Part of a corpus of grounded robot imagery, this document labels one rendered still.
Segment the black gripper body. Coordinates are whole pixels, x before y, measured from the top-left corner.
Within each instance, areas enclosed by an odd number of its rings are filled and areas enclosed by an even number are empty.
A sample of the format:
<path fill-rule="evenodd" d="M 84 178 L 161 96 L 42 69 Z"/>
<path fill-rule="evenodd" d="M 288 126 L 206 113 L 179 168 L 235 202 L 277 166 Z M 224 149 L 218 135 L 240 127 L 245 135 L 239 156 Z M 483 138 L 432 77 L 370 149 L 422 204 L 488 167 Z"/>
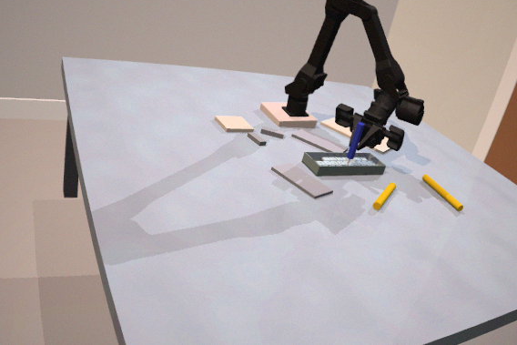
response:
<path fill-rule="evenodd" d="M 348 107 L 344 104 L 339 104 L 336 107 L 335 122 L 343 127 L 350 127 L 350 117 L 353 116 L 354 108 Z M 375 125 L 383 129 L 382 139 L 388 138 L 386 142 L 387 147 L 399 151 L 402 147 L 402 141 L 404 139 L 404 130 L 390 126 L 389 130 L 384 127 L 387 124 L 387 120 L 390 118 L 390 109 L 388 106 L 379 101 L 373 101 L 370 104 L 370 108 L 364 111 L 364 116 L 358 113 L 354 114 L 355 117 L 362 119 L 361 123 L 365 125 L 365 129 Z M 381 139 L 381 140 L 382 140 Z"/>

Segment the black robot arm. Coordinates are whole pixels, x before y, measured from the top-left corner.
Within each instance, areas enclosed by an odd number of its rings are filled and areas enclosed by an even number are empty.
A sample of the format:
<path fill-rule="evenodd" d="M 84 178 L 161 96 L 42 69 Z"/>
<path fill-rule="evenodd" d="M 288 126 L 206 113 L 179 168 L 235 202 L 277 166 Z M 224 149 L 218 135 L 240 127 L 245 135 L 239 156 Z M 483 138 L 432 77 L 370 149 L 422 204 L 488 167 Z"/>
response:
<path fill-rule="evenodd" d="M 340 24 L 349 14 L 361 18 L 375 58 L 376 77 L 381 89 L 373 89 L 374 100 L 386 104 L 390 114 L 396 109 L 399 120 L 418 126 L 424 114 L 424 100 L 408 96 L 405 75 L 390 52 L 378 11 L 364 0 L 327 0 L 323 26 L 309 60 L 296 74 L 294 82 L 285 86 L 289 98 L 287 106 L 281 108 L 290 117 L 309 117 L 306 112 L 308 95 L 324 86 L 328 75 L 324 73 L 325 60 Z"/>

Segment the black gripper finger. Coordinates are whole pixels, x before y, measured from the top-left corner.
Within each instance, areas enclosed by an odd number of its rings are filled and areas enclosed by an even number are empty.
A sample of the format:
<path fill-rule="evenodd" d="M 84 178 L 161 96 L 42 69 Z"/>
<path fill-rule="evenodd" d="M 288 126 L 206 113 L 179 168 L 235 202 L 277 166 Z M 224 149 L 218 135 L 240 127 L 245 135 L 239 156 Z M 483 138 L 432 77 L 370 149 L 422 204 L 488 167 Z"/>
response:
<path fill-rule="evenodd" d="M 351 140 L 353 138 L 356 126 L 358 125 L 358 123 L 361 123 L 361 120 L 362 119 L 357 118 L 355 116 L 351 116 L 350 117 L 350 132 L 351 132 L 351 135 L 350 135 L 350 145 L 351 145 Z"/>
<path fill-rule="evenodd" d="M 375 143 L 381 145 L 383 129 L 373 125 L 365 137 L 360 141 L 357 146 L 357 150 L 361 150 L 362 148 L 368 146 L 369 144 Z"/>

